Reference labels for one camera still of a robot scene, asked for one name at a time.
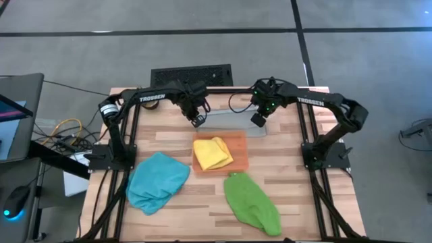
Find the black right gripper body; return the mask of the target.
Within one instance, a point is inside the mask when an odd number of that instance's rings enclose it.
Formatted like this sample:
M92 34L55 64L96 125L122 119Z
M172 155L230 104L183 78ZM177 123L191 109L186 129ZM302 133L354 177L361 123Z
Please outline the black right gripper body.
M280 101L275 96L254 92L251 103L257 107L257 112L260 116L268 117L278 108Z

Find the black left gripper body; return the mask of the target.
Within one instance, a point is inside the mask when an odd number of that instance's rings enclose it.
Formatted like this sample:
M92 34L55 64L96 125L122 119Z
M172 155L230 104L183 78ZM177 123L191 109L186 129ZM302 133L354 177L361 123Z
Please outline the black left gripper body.
M184 91L184 98L180 101L182 114L186 117L197 117L198 107L202 107L205 113L208 112L208 95L206 86L187 86Z

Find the grey waffle-weave towel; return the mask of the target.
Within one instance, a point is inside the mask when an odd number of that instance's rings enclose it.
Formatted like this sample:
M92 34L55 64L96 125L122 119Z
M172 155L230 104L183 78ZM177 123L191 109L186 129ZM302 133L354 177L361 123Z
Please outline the grey waffle-weave towel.
M258 127L250 118L256 113L257 108L251 107L241 113L234 113L230 109L212 111L207 115L206 122L198 127L198 132L232 132L244 130L246 136L264 137L267 135L265 126Z

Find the yellow microfiber towel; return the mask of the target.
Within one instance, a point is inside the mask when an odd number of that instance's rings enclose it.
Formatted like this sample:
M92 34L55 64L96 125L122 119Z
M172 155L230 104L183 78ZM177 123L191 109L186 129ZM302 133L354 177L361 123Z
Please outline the yellow microfiber towel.
M234 161L225 141L220 137L209 140L195 140L194 154L203 171L219 169Z

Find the teal microfiber towel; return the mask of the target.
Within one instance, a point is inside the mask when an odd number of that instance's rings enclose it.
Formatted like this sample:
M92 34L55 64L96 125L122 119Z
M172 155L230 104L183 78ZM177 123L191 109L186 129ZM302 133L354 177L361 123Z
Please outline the teal microfiber towel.
M189 166L157 152L131 173L127 199L145 215L153 215L182 188L189 175Z

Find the green microfiber towel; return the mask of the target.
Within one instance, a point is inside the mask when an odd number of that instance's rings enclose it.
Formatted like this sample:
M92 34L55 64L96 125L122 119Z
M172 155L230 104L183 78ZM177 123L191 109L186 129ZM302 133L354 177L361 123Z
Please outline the green microfiber towel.
M244 172L233 172L223 182L226 201L238 221L268 236L281 234L279 211L260 186Z

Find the black keyboard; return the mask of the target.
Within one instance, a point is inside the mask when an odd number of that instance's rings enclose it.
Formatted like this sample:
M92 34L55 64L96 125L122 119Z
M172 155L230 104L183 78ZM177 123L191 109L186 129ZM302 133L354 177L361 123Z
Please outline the black keyboard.
M204 81L207 86L233 86L230 64L170 67L151 70L151 87L166 85L169 81Z

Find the orange translucent plastic basket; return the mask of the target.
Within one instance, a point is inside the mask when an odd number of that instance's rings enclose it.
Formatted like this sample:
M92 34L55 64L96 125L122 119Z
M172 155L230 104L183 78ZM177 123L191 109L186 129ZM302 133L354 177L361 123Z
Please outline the orange translucent plastic basket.
M228 174L231 172L246 171L249 167L248 162L248 146L245 131L224 131L224 132L197 132L193 135L193 141L206 140L213 137L220 137L227 145L234 161L225 167L218 169L202 170L192 151L192 168L197 174Z

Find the white paper sheet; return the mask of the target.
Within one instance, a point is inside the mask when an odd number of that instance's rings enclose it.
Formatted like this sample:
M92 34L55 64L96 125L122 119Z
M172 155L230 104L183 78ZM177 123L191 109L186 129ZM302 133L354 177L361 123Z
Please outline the white paper sheet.
M89 154L90 151L74 153L70 155L70 159L75 160L88 167L89 160L84 157L84 155ZM63 172L63 183L64 183L64 193L66 197L71 197L81 192L87 191L89 180L78 177L76 175L70 174L68 172Z

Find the grey stand base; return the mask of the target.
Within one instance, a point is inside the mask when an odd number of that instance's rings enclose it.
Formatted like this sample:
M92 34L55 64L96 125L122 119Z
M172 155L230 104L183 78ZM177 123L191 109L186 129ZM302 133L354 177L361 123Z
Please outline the grey stand base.
M409 138L414 134L423 134L429 146L427 149L412 148L414 151L432 152L432 118L414 121L410 128L400 130L400 138Z

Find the dark grey desk monitor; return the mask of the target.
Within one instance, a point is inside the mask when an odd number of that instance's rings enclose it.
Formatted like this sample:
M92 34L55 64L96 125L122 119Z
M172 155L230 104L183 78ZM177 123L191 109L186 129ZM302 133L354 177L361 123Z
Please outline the dark grey desk monitor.
M42 73L0 78L0 95L13 101L25 101L24 107L33 112L32 117L20 120L8 156L5 159L0 159L0 163L8 163L27 157L43 80L44 75Z

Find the black computer mouse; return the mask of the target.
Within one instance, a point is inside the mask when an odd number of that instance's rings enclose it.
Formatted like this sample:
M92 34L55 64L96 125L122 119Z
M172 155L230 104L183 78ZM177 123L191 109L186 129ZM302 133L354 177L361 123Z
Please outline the black computer mouse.
M16 220L24 212L24 206L30 194L29 186L18 186L5 199L2 213L8 220Z

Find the dark grey side desk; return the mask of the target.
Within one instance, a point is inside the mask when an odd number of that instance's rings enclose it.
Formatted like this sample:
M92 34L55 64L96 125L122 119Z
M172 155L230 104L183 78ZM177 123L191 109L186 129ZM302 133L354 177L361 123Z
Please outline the dark grey side desk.
M41 160L26 159L0 164L0 243L25 243L32 217L35 177L39 174ZM3 214L7 197L19 186L28 185L30 193L24 208L11 219Z

